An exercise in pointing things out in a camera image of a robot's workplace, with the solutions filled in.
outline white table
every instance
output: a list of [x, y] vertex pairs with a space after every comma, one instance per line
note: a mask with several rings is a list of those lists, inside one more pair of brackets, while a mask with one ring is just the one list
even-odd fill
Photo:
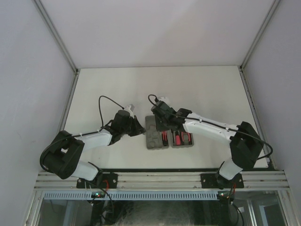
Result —
[[[142, 126], [152, 115], [147, 96], [167, 96], [177, 111], [187, 108], [203, 117], [228, 123], [251, 123], [254, 119], [236, 66], [138, 67], [81, 69], [65, 130], [72, 134], [96, 131], [101, 126], [98, 98], [106, 95], [123, 106], [133, 104]], [[104, 123], [119, 107], [101, 101]], [[85, 152], [81, 160], [103, 169], [218, 168], [230, 149], [212, 139], [194, 135], [194, 146], [147, 150], [144, 135], [123, 136], [111, 146]], [[256, 168], [266, 168], [265, 159]]]

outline white wall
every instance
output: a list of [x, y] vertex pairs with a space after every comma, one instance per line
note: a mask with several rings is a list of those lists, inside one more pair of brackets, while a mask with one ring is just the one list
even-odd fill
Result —
[[246, 68], [263, 130], [301, 208], [301, 1], [284, 0]]
[[2, 0], [0, 21], [0, 219], [18, 226], [73, 74], [31, 0]]
[[240, 65], [273, 0], [42, 0], [78, 68]]

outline open tool case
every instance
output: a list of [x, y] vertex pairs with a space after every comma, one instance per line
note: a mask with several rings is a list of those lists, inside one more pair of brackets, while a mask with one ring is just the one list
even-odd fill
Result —
[[193, 146], [193, 136], [190, 133], [180, 131], [158, 131], [155, 116], [145, 117], [146, 148], [148, 150], [191, 147]]

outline white arm segment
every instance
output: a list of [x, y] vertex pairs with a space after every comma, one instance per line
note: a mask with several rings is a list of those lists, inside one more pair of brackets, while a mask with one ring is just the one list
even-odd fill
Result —
[[214, 140], [220, 141], [227, 145], [229, 145], [229, 143], [231, 142], [230, 137], [234, 136], [236, 134], [236, 132], [228, 131], [226, 129], [222, 129], [222, 128], [207, 124], [202, 121], [209, 121], [214, 124], [217, 124], [217, 125], [220, 125], [220, 126], [223, 126], [226, 128], [231, 128], [231, 129], [237, 129], [236, 125], [229, 125], [229, 124], [213, 121], [210, 119], [206, 119], [204, 117], [199, 116], [196, 113], [191, 113], [187, 117], [200, 119], [200, 121], [185, 119], [185, 123], [183, 124], [183, 127], [184, 127], [184, 130], [188, 133], [201, 134], [203, 136], [212, 138]]
[[[223, 126], [226, 128], [231, 129], [238, 129], [236, 125], [229, 125], [225, 123], [220, 123], [217, 121], [213, 121], [211, 119], [206, 119], [204, 117], [201, 117], [197, 115], [196, 113], [191, 113], [187, 116], [188, 118], [197, 118], [200, 119], [200, 121], [186, 119], [185, 123], [183, 124], [183, 127], [186, 132], [192, 133], [192, 134], [201, 134], [206, 137], [212, 138], [214, 140], [220, 141], [226, 145], [229, 145], [231, 140], [230, 137], [233, 137], [236, 132], [234, 131], [228, 131], [226, 129], [219, 128], [217, 126], [205, 123], [203, 121], [212, 122], [214, 124], [217, 124], [219, 126]], [[231, 158], [229, 158], [227, 161], [224, 162], [222, 167], [219, 170], [219, 174], [226, 178], [227, 180], [232, 180], [235, 175], [237, 175], [239, 172], [241, 172], [243, 169], [237, 166]]]
[[[112, 135], [103, 129], [99, 133], [77, 137], [76, 139], [82, 140], [85, 143], [83, 148], [83, 152], [85, 152], [95, 147], [108, 146], [111, 142]], [[93, 180], [97, 173], [98, 169], [95, 166], [80, 160], [71, 177]]]

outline perforated metal strip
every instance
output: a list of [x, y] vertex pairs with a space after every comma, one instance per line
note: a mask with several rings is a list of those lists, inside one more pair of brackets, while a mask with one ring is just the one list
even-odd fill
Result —
[[[112, 191], [108, 192], [113, 200], [217, 200], [216, 191], [170, 191], [170, 192], [127, 192]], [[91, 200], [92, 192], [84, 191], [49, 191], [44, 193], [44, 199], [60, 200]], [[96, 200], [109, 200], [106, 195], [104, 198]]]

